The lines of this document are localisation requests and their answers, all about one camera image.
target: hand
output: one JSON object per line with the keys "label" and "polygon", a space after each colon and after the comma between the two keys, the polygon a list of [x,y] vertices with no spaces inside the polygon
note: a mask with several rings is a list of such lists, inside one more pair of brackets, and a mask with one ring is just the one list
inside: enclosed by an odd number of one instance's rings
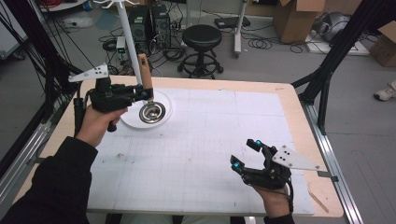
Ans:
{"label": "hand", "polygon": [[283,217],[290,213],[289,201],[285,190],[253,188],[262,196],[265,212],[269,218]]}
{"label": "hand", "polygon": [[120,120],[120,116],[128,111],[128,108],[112,111],[109,113],[101,113],[89,105],[85,111],[84,120],[81,129],[76,138],[97,147],[102,141],[107,130],[108,123],[111,121],[114,125]]}

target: table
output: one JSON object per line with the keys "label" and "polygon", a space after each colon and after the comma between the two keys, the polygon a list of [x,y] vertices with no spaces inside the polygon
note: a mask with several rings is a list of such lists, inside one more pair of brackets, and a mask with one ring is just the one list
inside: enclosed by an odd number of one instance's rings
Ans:
{"label": "table", "polygon": [[[318,150],[314,135],[311,132],[309,124],[305,118],[304,111],[300,105],[297,94],[290,84],[279,83],[260,83],[260,82],[241,82],[241,81],[222,81],[222,80],[204,80],[204,79],[184,79],[184,78],[164,78],[154,77],[153,86],[157,89],[182,89],[182,90],[226,90],[226,91],[241,91],[241,92],[265,92],[272,93],[278,96],[285,119],[289,125],[290,136],[296,151],[311,160],[313,163],[325,167],[324,161]],[[113,83],[123,83],[126,85],[135,84],[134,77],[112,77]],[[82,92],[94,86],[94,81],[84,81]],[[67,107],[64,116],[60,120],[55,129],[51,139],[48,141],[40,157],[48,157],[53,155],[59,145],[62,143],[67,135],[73,135],[74,131],[74,111],[73,105]],[[29,189],[33,172],[29,174],[17,199]],[[230,168],[230,175],[236,175]],[[340,217],[344,214],[343,208],[338,200],[337,194],[332,181],[326,177],[319,177],[316,172],[305,171],[305,179],[307,181],[308,192],[311,197],[310,201],[314,208],[314,217]],[[134,210],[122,209],[96,209],[89,207],[89,211],[95,212],[140,212]],[[264,213],[245,214],[238,213],[240,216],[263,216]]]}

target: jacket sleeve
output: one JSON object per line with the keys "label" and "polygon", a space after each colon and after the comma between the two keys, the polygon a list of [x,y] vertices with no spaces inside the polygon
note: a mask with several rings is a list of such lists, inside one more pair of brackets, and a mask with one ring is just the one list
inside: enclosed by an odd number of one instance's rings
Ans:
{"label": "jacket sleeve", "polygon": [[67,137],[36,169],[32,187],[6,213],[3,223],[87,223],[86,210],[97,150]]}
{"label": "jacket sleeve", "polygon": [[265,224],[294,224],[294,220],[293,220],[293,216],[291,214],[288,214],[287,216],[283,216],[283,217],[274,217],[274,218],[265,217],[264,223]]}

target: black stool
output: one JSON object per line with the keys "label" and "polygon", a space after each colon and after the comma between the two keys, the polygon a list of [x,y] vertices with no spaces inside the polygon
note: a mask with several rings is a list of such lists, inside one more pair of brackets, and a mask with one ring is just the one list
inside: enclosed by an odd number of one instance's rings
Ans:
{"label": "black stool", "polygon": [[[187,46],[193,48],[197,53],[187,56],[177,67],[178,72],[184,70],[190,74],[189,77],[212,76],[215,79],[213,75],[215,71],[218,71],[218,73],[224,71],[224,68],[215,59],[216,54],[213,52],[213,48],[221,43],[220,30],[210,25],[193,25],[183,32],[182,39]],[[205,54],[207,51],[211,51],[212,55]],[[197,57],[195,63],[187,62],[191,57]],[[205,62],[205,57],[211,59],[210,63]],[[214,69],[208,70],[207,67],[212,64],[215,65]],[[192,65],[194,69],[189,70],[186,65]]]}

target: shoe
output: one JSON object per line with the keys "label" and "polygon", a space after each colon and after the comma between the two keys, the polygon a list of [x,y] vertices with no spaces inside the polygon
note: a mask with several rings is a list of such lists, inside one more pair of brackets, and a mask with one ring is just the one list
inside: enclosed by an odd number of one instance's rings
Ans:
{"label": "shoe", "polygon": [[391,97],[396,97],[396,80],[389,83],[386,89],[374,93],[374,98],[383,102]]}

